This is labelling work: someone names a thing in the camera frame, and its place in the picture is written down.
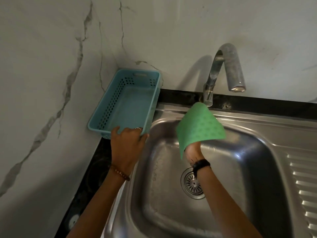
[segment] drain strainer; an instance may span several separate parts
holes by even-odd
[[[193,199],[199,200],[204,198],[205,195],[198,180],[194,178],[194,173],[192,170],[192,168],[187,168],[183,172],[180,182],[186,195]]]

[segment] black wristband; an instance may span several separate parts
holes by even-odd
[[[193,173],[195,179],[197,179],[197,171],[200,170],[201,168],[204,168],[206,166],[210,166],[210,163],[206,160],[198,160],[194,165],[193,165]]]

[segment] person's right arm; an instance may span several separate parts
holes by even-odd
[[[200,150],[200,142],[190,144],[186,148],[185,154],[191,165],[198,160],[204,159]],[[210,166],[199,169],[197,179],[224,237],[262,237],[222,186]]]

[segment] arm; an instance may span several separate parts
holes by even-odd
[[[148,134],[140,138],[141,129],[125,128],[121,134],[116,127],[111,132],[111,164],[130,175],[143,150]],[[100,238],[111,206],[125,179],[112,169],[78,219],[67,238]]]
[[[200,150],[200,142],[190,144],[186,148],[185,154],[191,165],[204,159]],[[199,169],[197,179],[224,237],[262,237],[222,186],[210,166]]]

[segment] faucet spout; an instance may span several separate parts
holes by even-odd
[[[207,82],[204,84],[203,99],[207,107],[212,106],[213,90],[223,63],[226,70],[229,91],[244,92],[246,90],[237,49],[233,44],[226,43],[217,51],[211,65]]]

